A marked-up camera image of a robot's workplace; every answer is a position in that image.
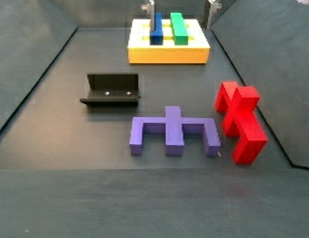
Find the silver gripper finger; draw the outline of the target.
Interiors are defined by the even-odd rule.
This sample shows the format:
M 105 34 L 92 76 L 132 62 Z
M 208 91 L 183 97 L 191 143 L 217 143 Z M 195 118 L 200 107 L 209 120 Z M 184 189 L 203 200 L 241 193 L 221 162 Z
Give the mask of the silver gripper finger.
M 221 4 L 217 0 L 208 0 L 208 20 L 207 20 L 207 29 L 209 29 L 212 24 L 212 18 L 217 10 L 221 8 Z
M 149 15 L 149 27 L 155 30 L 155 0 L 147 0 L 140 9 Z

